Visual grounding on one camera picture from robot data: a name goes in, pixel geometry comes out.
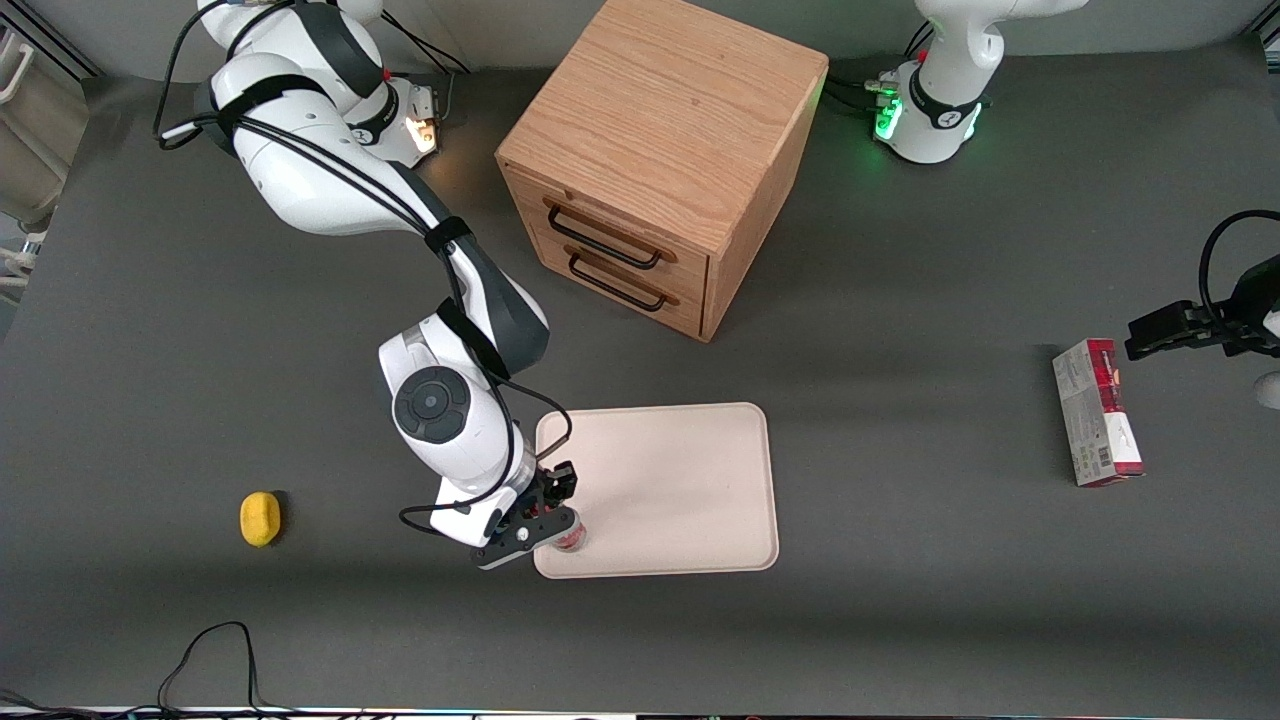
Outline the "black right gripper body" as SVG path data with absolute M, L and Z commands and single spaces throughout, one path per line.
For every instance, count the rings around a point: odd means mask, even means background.
M 535 470 L 529 487 L 499 520 L 499 533 L 557 533 L 557 479 L 553 475 L 553 471 Z

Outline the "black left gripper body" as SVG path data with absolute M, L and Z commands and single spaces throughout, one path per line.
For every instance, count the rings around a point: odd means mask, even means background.
M 1210 260 L 1202 258 L 1197 272 L 1202 327 L 1193 348 L 1221 346 L 1229 357 L 1242 354 L 1279 357 L 1279 256 L 1249 268 L 1222 301 L 1210 297 L 1208 279 Z

